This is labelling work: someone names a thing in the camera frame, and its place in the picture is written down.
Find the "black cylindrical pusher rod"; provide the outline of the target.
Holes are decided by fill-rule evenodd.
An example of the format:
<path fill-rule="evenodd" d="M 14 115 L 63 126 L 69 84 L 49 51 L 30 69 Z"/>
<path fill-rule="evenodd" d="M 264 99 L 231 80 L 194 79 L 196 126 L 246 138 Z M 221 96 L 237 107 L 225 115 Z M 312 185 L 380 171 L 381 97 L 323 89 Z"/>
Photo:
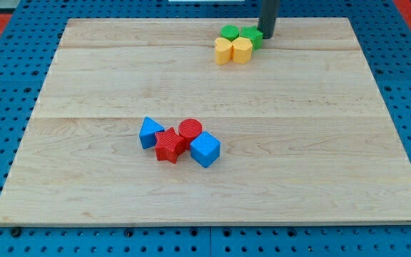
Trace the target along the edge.
<path fill-rule="evenodd" d="M 263 39 L 271 39 L 280 9 L 280 0 L 262 0 L 258 17 L 258 30 L 263 33 Z"/>

